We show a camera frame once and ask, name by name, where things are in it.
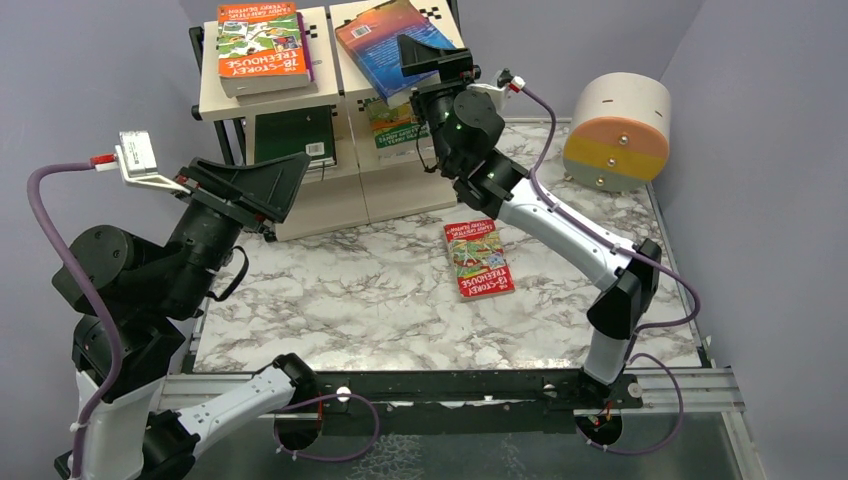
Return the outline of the dark bottom book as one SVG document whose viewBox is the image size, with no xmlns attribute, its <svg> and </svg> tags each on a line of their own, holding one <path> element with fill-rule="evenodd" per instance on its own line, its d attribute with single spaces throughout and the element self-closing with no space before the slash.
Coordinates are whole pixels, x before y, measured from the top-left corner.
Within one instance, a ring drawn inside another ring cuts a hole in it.
<svg viewBox="0 0 848 480">
<path fill-rule="evenodd" d="M 434 72 L 406 77 L 397 37 L 426 45 L 464 45 L 445 1 L 358 1 L 330 7 L 342 67 L 343 90 L 355 99 L 379 98 L 394 108 L 412 89 L 438 80 Z"/>
</svg>

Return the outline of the green 104-storey treehouse book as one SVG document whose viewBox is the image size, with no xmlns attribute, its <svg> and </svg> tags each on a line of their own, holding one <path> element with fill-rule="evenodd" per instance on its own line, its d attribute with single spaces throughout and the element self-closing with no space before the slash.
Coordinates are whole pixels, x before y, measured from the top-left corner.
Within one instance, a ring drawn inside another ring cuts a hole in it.
<svg viewBox="0 0 848 480">
<path fill-rule="evenodd" d="M 421 127 L 409 103 L 390 107 L 379 98 L 365 101 L 365 113 L 376 150 L 380 154 L 395 154 L 420 147 L 429 147 L 432 141 L 427 127 Z"/>
</svg>

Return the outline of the plain dark green book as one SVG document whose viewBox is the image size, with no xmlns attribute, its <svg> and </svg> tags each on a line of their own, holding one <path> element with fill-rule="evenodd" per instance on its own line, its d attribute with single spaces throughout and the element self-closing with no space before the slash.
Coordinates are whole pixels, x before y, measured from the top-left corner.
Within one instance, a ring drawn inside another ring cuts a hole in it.
<svg viewBox="0 0 848 480">
<path fill-rule="evenodd" d="M 309 171 L 337 166 L 333 112 L 330 106 L 258 115 L 255 120 L 255 163 L 305 153 Z"/>
</svg>

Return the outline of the purple cartoon cover book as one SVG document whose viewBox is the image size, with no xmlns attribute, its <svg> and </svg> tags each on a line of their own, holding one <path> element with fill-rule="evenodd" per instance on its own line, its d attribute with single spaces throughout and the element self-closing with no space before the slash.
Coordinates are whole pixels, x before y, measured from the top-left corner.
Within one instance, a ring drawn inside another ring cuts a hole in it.
<svg viewBox="0 0 848 480">
<path fill-rule="evenodd" d="M 273 95 L 317 92 L 310 31 L 301 12 L 259 24 L 250 31 L 247 69 L 256 73 L 237 88 L 234 99 L 247 104 Z"/>
</svg>

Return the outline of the orange 78-storey treehouse book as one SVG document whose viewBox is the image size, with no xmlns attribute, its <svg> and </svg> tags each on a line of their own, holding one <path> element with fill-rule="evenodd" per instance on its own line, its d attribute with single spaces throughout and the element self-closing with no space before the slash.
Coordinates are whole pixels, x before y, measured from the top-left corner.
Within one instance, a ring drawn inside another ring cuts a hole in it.
<svg viewBox="0 0 848 480">
<path fill-rule="evenodd" d="M 302 14 L 293 2 L 218 6 L 216 52 L 218 77 L 229 98 L 314 81 Z"/>
</svg>

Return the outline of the red spine book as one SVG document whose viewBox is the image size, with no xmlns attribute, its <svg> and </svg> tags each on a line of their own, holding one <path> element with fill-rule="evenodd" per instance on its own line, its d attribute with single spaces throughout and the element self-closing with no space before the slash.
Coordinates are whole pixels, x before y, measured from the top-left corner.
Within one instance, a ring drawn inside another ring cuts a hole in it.
<svg viewBox="0 0 848 480">
<path fill-rule="evenodd" d="M 503 242 L 494 220 L 449 223 L 444 226 L 444 235 L 448 259 L 462 301 L 515 291 Z"/>
</svg>

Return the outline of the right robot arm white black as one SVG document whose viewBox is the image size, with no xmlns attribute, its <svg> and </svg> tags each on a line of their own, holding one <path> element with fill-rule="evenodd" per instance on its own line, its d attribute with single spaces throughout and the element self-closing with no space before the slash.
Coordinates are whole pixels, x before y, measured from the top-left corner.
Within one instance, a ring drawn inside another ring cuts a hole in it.
<svg viewBox="0 0 848 480">
<path fill-rule="evenodd" d="M 439 77 L 414 88 L 410 102 L 433 138 L 435 168 L 451 180 L 459 200 L 537 239 L 599 289 L 587 311 L 593 334 L 577 388 L 586 402 L 611 402 L 637 324 L 658 289 L 661 248 L 650 239 L 636 244 L 588 220 L 543 187 L 535 170 L 497 149 L 505 128 L 502 100 L 527 90 L 521 77 L 504 70 L 496 84 L 484 84 L 466 48 L 439 48 L 406 34 L 396 44 L 403 76 Z"/>
</svg>

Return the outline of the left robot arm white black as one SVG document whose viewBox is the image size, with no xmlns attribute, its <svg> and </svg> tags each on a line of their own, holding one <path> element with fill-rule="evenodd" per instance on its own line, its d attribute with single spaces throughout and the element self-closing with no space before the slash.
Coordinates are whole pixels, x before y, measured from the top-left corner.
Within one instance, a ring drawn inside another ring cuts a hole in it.
<svg viewBox="0 0 848 480">
<path fill-rule="evenodd" d="M 121 228 L 92 227 L 66 244 L 54 288 L 81 316 L 72 360 L 79 392 L 72 448 L 54 466 L 64 479 L 181 479 L 209 447 L 258 416 L 299 408 L 318 394 L 315 373 L 295 354 L 276 357 L 235 389 L 179 410 L 155 413 L 182 320 L 200 316 L 212 284 L 244 231 L 283 221 L 309 165 L 304 153 L 257 165 L 194 159 L 173 178 L 130 177 L 162 189 L 186 209 L 168 242 Z"/>
</svg>

